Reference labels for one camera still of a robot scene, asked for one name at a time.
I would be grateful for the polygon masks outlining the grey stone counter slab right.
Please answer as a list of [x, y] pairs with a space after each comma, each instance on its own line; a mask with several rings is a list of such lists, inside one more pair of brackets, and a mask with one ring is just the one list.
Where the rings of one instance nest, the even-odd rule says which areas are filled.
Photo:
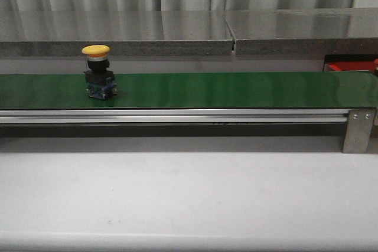
[[377, 8], [227, 11], [237, 55], [377, 54]]

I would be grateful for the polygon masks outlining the green conveyor belt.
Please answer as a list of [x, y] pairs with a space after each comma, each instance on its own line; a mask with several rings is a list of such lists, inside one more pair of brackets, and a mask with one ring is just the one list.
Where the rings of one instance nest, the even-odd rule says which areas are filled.
[[108, 100], [86, 93], [82, 74], [1, 76], [1, 109], [373, 108], [369, 72], [117, 74]]

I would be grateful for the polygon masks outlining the red mushroom push button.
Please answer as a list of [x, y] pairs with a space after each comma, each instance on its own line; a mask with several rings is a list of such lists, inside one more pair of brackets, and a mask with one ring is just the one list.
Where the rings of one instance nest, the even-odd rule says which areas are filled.
[[375, 67], [374, 67], [374, 75], [378, 76], [378, 59], [374, 60], [374, 65], [375, 65]]

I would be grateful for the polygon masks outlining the steel conveyor support bracket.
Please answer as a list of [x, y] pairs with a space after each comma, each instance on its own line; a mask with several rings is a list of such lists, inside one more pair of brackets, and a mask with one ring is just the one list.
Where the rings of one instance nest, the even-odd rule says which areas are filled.
[[365, 153], [370, 140], [376, 109], [349, 112], [342, 153]]

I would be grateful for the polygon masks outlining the grey stone counter slab left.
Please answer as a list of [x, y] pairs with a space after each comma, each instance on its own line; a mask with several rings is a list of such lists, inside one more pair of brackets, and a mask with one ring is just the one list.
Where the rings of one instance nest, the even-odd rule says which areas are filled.
[[216, 11], [2, 12], [1, 56], [79, 56], [104, 44], [112, 56], [230, 55], [233, 40]]

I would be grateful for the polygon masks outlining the aluminium conveyor side rail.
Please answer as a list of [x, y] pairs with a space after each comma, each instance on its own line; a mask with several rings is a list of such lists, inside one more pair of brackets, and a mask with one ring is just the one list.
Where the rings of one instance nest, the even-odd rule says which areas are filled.
[[350, 109], [2, 110], [2, 124], [346, 122]]

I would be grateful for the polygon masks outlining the red plastic tray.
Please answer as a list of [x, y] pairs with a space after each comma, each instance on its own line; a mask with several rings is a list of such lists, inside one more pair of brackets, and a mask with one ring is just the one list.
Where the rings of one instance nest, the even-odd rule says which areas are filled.
[[332, 71], [370, 71], [375, 72], [377, 60], [374, 61], [336, 61], [328, 64]]

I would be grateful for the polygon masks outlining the grey stone counter slab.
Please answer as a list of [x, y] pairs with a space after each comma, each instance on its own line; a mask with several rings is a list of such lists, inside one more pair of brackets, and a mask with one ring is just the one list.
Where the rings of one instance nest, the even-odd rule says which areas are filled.
[[1, 56], [79, 56], [104, 44], [112, 56], [230, 55], [233, 40], [216, 11], [2, 12]]
[[377, 8], [227, 11], [237, 55], [377, 54]]

